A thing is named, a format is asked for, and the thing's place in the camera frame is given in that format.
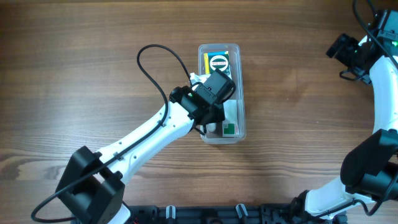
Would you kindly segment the white spray bottle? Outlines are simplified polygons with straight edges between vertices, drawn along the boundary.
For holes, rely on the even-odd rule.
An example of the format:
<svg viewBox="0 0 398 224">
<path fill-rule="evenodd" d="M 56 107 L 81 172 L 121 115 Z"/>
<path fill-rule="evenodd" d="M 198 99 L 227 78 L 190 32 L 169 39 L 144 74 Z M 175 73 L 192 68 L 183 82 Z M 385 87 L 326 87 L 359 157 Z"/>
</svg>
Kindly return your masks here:
<svg viewBox="0 0 398 224">
<path fill-rule="evenodd" d="M 207 131 L 213 133 L 216 131 L 216 123 L 210 123 L 206 125 Z"/>
</svg>

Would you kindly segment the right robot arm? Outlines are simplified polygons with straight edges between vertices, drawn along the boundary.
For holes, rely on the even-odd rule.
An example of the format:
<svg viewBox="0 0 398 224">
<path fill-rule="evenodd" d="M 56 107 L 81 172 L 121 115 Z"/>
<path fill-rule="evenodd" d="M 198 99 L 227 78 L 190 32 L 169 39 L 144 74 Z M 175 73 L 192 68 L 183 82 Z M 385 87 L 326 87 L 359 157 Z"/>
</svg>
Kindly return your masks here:
<svg viewBox="0 0 398 224">
<path fill-rule="evenodd" d="M 397 200 L 397 11 L 372 10 L 365 24 L 357 9 L 354 16 L 366 32 L 362 40 L 341 34 L 327 56 L 346 65 L 373 87 L 374 127 L 370 137 L 345 157 L 339 177 L 323 187 L 306 190 L 281 211 L 287 223 L 341 223 L 348 209 L 358 205 L 373 216 L 388 200 Z"/>
</svg>

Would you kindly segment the white green medicine box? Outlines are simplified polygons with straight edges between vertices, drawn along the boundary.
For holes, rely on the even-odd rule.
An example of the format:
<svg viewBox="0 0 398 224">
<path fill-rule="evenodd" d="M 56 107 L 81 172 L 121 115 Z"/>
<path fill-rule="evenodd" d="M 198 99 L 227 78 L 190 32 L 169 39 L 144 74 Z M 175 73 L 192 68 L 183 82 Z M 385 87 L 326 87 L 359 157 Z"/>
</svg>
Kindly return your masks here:
<svg viewBox="0 0 398 224">
<path fill-rule="evenodd" d="M 225 120 L 222 122 L 222 135 L 224 138 L 239 136 L 238 109 L 236 100 L 227 100 L 223 103 Z"/>
</svg>

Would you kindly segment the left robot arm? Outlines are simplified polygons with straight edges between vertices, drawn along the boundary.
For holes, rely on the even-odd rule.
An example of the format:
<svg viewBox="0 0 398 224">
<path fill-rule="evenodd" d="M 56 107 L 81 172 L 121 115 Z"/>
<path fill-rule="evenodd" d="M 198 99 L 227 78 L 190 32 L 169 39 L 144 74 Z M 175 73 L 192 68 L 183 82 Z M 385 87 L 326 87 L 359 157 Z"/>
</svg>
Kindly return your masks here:
<svg viewBox="0 0 398 224">
<path fill-rule="evenodd" d="M 123 195 L 132 176 L 196 126 L 223 121 L 223 103 L 235 90 L 232 78 L 219 69 L 204 82 L 176 87 L 157 114 L 119 142 L 96 152 L 86 146 L 75 151 L 57 186 L 58 198 L 79 223 L 126 222 L 130 212 Z"/>
</svg>

